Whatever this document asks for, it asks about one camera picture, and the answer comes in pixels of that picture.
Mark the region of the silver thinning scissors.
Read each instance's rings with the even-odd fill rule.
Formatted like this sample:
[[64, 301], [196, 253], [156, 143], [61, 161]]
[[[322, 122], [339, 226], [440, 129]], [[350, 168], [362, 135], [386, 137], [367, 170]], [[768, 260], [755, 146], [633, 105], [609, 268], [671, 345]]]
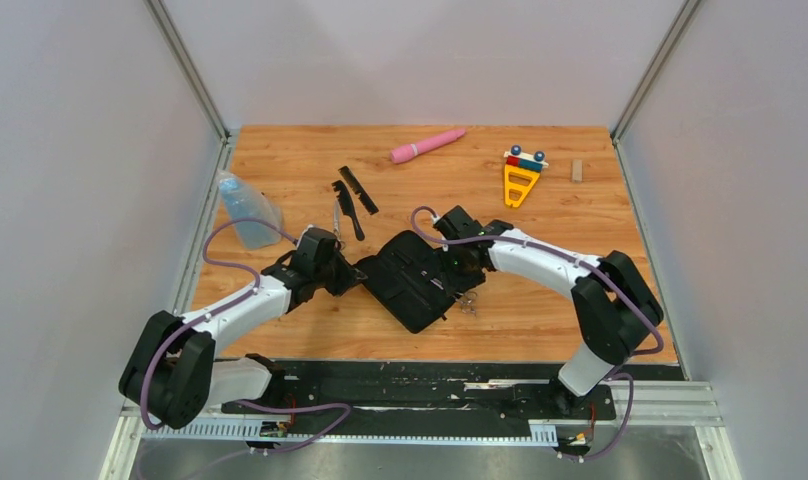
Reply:
[[442, 282], [437, 278], [431, 278], [430, 283], [437, 287], [440, 291], [444, 292], [447, 296], [452, 298], [459, 306], [463, 314], [476, 315], [477, 310], [475, 302], [477, 300], [477, 293], [473, 290], [466, 292], [453, 292], [446, 288]]

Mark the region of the black zip tool case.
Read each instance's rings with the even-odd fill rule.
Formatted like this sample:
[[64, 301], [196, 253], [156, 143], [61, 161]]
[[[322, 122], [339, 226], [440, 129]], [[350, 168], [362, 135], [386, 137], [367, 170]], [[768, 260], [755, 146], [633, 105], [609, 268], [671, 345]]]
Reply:
[[363, 286], [413, 334], [444, 318], [456, 303], [430, 283], [431, 278], [440, 280], [440, 252], [414, 231], [405, 230], [377, 254], [356, 263], [368, 276]]

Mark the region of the black barber comb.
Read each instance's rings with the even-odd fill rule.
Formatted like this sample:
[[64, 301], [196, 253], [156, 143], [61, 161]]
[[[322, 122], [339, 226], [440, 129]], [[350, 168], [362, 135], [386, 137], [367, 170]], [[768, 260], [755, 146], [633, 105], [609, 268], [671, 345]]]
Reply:
[[356, 194], [358, 200], [370, 215], [375, 215], [379, 212], [379, 208], [373, 201], [367, 190], [358, 180], [356, 175], [348, 166], [342, 166], [338, 169], [340, 175], [345, 180], [347, 185]]

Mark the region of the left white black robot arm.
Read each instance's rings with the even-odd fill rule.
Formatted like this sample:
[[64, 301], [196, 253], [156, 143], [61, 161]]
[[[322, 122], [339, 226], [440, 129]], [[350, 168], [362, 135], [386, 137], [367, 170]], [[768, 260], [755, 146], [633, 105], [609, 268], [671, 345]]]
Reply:
[[318, 290], [338, 297], [367, 276], [350, 264], [330, 231], [310, 226], [293, 250], [251, 272], [249, 284], [206, 307], [181, 315], [161, 310], [146, 322], [119, 380], [150, 430], [180, 429], [209, 406], [249, 400], [263, 413], [278, 411], [286, 386], [272, 364], [256, 356], [219, 360], [219, 354], [258, 326], [309, 302]]

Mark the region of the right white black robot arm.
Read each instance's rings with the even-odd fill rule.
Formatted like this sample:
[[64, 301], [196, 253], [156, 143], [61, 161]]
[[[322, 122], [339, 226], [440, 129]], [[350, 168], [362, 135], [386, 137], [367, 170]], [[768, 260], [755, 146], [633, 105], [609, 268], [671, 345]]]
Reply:
[[581, 344], [560, 368], [551, 403], [564, 417], [576, 417], [591, 403], [590, 391], [653, 337], [652, 352], [663, 347], [658, 330], [664, 312], [634, 261], [617, 250], [605, 256], [582, 254], [540, 241], [500, 220], [483, 225], [462, 207], [432, 219], [444, 249], [482, 270], [513, 274], [570, 300]]

